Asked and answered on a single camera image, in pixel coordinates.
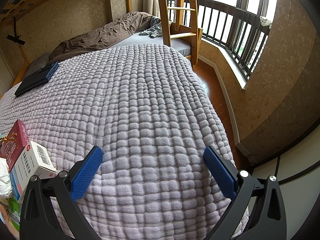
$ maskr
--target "ladder rung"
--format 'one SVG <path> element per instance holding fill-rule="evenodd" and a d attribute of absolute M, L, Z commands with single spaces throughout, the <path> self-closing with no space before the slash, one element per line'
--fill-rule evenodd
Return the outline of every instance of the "ladder rung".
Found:
<path fill-rule="evenodd" d="M 196 33 L 179 33 L 179 34 L 170 35 L 170 39 L 179 39 L 183 37 L 191 37 L 196 35 L 197 35 Z"/>
<path fill-rule="evenodd" d="M 185 8 L 185 7 L 168 7 L 168 10 L 186 10 L 186 11 L 195 11 L 192 8 Z"/>

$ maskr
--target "light gray bed sheet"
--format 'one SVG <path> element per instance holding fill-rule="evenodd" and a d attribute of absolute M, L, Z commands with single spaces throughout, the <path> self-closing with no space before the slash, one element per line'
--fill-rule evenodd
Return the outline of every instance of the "light gray bed sheet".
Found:
<path fill-rule="evenodd" d="M 140 36 L 140 32 L 135 33 L 134 35 L 126 38 L 123 41 L 118 42 L 117 44 L 111 46 L 110 48 L 135 45 L 135 44 L 163 44 L 162 36 L 157 38 L 150 38 L 149 36 Z M 191 55 L 191 45 L 181 39 L 171 40 L 171 47 L 180 52 L 183 56 Z"/>

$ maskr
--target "green package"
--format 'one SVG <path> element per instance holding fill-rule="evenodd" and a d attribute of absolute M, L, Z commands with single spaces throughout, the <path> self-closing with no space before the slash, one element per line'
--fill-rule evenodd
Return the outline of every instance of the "green package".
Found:
<path fill-rule="evenodd" d="M 10 217 L 12 220 L 13 226 L 20 231 L 20 210 L 19 210 L 19 204 L 17 200 L 12 197 L 8 199 L 9 203 L 9 211 L 10 211 Z"/>

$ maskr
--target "curtain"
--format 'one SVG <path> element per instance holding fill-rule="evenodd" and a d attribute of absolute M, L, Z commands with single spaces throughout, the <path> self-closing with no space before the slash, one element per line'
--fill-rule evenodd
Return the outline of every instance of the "curtain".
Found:
<path fill-rule="evenodd" d="M 143 0 L 143 11 L 160 17 L 160 8 L 158 0 Z"/>

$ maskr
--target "blue textured pad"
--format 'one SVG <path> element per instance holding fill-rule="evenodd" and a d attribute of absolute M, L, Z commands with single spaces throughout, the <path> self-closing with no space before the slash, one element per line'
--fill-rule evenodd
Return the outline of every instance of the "blue textured pad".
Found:
<path fill-rule="evenodd" d="M 70 196 L 74 202 L 83 198 L 91 180 L 102 163 L 102 150 L 99 147 L 91 153 L 71 183 Z"/>
<path fill-rule="evenodd" d="M 217 182 L 223 195 L 226 198 L 234 200 L 236 198 L 236 182 L 226 169 L 225 165 L 221 162 L 218 156 L 207 147 L 204 150 L 203 159 L 205 165 L 207 165 L 209 171 Z"/>

